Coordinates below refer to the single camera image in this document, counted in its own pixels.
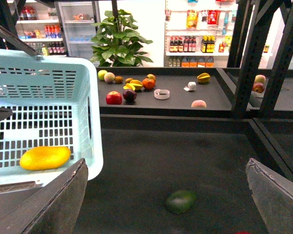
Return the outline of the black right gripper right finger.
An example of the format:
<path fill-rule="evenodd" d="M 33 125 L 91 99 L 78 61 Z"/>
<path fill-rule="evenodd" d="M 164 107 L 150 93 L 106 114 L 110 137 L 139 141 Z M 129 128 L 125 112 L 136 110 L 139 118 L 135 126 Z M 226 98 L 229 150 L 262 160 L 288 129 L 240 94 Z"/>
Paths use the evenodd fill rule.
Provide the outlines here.
<path fill-rule="evenodd" d="M 246 175 L 255 205 L 271 234 L 293 234 L 293 182 L 254 158 Z"/>

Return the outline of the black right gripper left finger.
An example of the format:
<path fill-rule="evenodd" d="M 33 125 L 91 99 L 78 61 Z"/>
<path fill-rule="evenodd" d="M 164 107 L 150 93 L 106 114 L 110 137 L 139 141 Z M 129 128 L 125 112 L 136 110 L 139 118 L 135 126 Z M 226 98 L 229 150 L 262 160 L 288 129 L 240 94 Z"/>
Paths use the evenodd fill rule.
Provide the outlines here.
<path fill-rule="evenodd" d="M 0 218 L 0 234 L 72 233 L 87 180 L 88 167 L 82 158 Z"/>

